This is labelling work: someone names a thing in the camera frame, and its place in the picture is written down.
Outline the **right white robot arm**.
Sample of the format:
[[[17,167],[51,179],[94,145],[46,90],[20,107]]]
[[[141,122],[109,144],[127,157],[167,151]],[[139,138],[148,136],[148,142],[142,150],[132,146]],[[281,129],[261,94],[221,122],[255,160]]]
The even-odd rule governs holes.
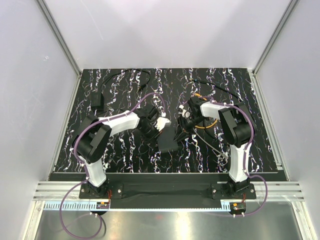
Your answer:
[[[256,131],[251,114],[243,102],[227,104],[214,102],[212,97],[193,96],[178,108],[177,130],[174,136],[180,142],[194,135],[196,125],[207,118],[220,121],[224,139],[230,146],[230,180],[223,189],[232,198],[239,198],[250,185],[249,151]]]

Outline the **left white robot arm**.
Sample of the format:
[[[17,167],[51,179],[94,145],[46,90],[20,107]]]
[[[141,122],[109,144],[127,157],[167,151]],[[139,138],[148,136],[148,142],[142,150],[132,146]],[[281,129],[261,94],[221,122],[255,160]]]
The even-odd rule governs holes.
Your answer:
[[[103,169],[102,158],[109,138],[127,130],[138,130],[150,141],[159,137],[165,127],[171,125],[165,113],[155,107],[137,108],[109,117],[87,116],[72,142],[73,154],[85,170],[84,186],[97,198],[110,192],[109,180]]]

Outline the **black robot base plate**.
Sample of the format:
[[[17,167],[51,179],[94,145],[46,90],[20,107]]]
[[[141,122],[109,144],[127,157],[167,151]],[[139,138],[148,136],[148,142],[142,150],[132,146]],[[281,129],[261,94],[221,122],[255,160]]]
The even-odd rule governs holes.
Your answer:
[[[109,173],[109,193],[97,197],[86,185],[80,187],[81,199],[108,199],[123,204],[138,201],[170,205],[204,205],[217,201],[242,201],[257,198],[252,183],[240,194],[230,195],[224,185],[226,173]]]

